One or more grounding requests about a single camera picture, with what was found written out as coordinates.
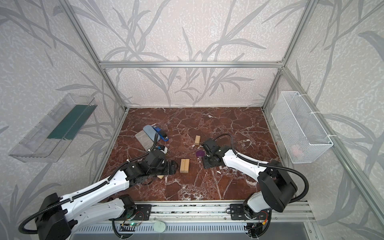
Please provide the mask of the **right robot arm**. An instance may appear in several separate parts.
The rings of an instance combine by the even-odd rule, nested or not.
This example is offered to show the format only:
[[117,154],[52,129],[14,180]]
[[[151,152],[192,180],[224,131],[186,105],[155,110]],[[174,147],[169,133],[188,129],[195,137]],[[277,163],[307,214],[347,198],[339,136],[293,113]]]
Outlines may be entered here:
[[294,198],[297,185],[280,162],[263,162],[243,155],[228,146],[220,147],[213,139],[202,143],[205,155],[204,168],[228,167],[257,181],[260,191],[250,195],[244,202],[245,215],[254,219],[261,211],[272,209],[283,212]]

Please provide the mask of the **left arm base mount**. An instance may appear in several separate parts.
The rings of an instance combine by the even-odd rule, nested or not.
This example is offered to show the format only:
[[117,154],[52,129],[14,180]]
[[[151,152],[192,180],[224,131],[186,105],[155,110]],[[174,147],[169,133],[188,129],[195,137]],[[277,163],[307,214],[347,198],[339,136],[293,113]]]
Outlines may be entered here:
[[119,217],[119,220],[130,221],[148,221],[151,215],[152,205],[139,204],[128,207],[123,214]]

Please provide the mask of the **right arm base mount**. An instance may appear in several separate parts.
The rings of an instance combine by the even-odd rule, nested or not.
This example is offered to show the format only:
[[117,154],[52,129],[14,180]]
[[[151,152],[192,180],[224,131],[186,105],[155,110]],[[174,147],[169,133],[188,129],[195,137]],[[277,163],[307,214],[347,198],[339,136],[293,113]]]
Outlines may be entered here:
[[233,221],[266,221],[269,217],[270,210],[262,210],[258,213],[251,210],[249,207],[245,207],[243,204],[230,204],[229,208],[225,210],[230,215]]

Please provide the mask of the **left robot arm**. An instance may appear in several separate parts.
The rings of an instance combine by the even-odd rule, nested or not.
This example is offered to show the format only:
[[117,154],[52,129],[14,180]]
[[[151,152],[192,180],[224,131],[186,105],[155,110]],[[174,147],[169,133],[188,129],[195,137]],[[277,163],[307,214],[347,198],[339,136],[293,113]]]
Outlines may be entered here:
[[41,240],[65,240],[76,230],[109,219],[118,219],[135,208],[129,196],[118,197],[110,204],[101,201],[142,184],[157,176],[174,175],[178,164],[168,161],[163,151],[154,149],[142,160],[120,165],[109,177],[84,189],[58,196],[47,196],[34,217]]

